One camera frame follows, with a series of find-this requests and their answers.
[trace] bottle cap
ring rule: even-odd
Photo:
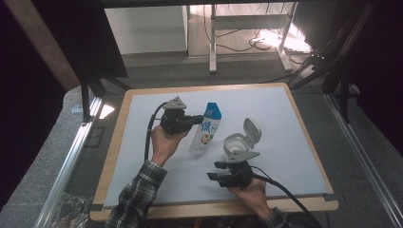
[[[216,103],[208,103],[204,112],[204,117],[221,120],[221,112]]]

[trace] plaid sleeve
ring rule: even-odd
[[[281,212],[277,207],[273,208],[273,213],[267,218],[263,218],[261,223],[265,225],[265,227],[269,228],[288,228],[291,227],[288,222],[285,221]]]
[[[144,227],[148,209],[166,174],[158,164],[145,161],[137,177],[120,194],[106,227]]]

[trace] bottle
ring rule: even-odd
[[[189,153],[194,157],[201,156],[208,148],[219,128],[221,112],[216,103],[208,103],[203,115],[203,121],[199,125],[195,138],[190,144]]]

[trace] wooden frame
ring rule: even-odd
[[[118,159],[122,137],[125,132],[125,123],[127,120],[130,104],[133,95],[157,94],[157,93],[175,93],[175,92],[192,92],[205,90],[226,90],[226,89],[248,89],[261,87],[281,86],[287,93],[288,99],[297,115],[301,129],[307,139],[312,150],[317,166],[325,180],[330,195],[334,193],[331,184],[326,176],[320,159],[317,155],[315,147],[305,127],[305,124],[297,110],[297,105],[286,84],[254,84],[254,85],[212,85],[212,86],[191,86],[191,87],[170,87],[170,88],[150,88],[150,89],[132,89],[125,94],[122,108],[116,123],[116,127],[112,136],[112,140],[107,152],[106,161],[103,172],[100,177],[98,188],[93,201],[93,210],[90,211],[90,217],[96,221],[107,220],[110,210],[103,210],[106,199],[107,189],[113,177],[115,164]],[[330,211],[338,207],[336,199],[326,200],[325,197],[309,197],[299,199],[304,206],[310,211]],[[278,207],[281,212],[297,212],[301,209],[291,199],[269,199],[267,203],[270,207]],[[235,201],[228,202],[208,202],[187,205],[172,206],[156,206],[151,207],[148,212],[149,219],[177,219],[177,218],[199,218],[199,217],[216,217],[216,216],[242,216],[250,215],[252,212],[245,208],[243,204]]]

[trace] aluminum rail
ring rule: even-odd
[[[344,134],[347,137],[350,145],[352,146],[355,155],[362,166],[367,178],[369,179],[373,189],[375,190],[376,194],[378,195],[381,203],[383,204],[386,212],[388,213],[394,227],[402,228],[403,227],[403,214],[397,203],[396,199],[394,198],[391,190],[379,176],[378,172],[376,171],[374,164],[371,162],[370,158],[368,157],[365,148],[362,146],[361,142],[359,141],[358,137],[356,136],[353,128],[349,123],[345,123],[344,119],[341,117],[340,113],[338,112],[339,107],[338,103],[335,99],[334,95],[326,94],[325,99],[327,100],[330,108],[333,111],[338,123],[341,126]]]
[[[90,116],[94,117],[98,113],[101,107],[102,99],[95,98],[90,106]],[[59,175],[56,178],[55,183],[50,190],[47,200],[45,201],[44,206],[42,207],[41,213],[39,214],[38,219],[35,222],[34,227],[43,228],[49,227],[51,220],[53,219],[54,212],[56,211],[57,205],[60,201],[60,198],[63,192],[66,189],[69,178],[71,176],[72,171],[74,170],[75,163],[77,162],[80,152],[84,146],[84,142],[86,141],[86,136],[89,133],[89,130],[92,126],[93,118],[88,123],[83,123],[77,135],[73,141],[73,144],[68,151],[67,157],[63,166],[59,172]]]

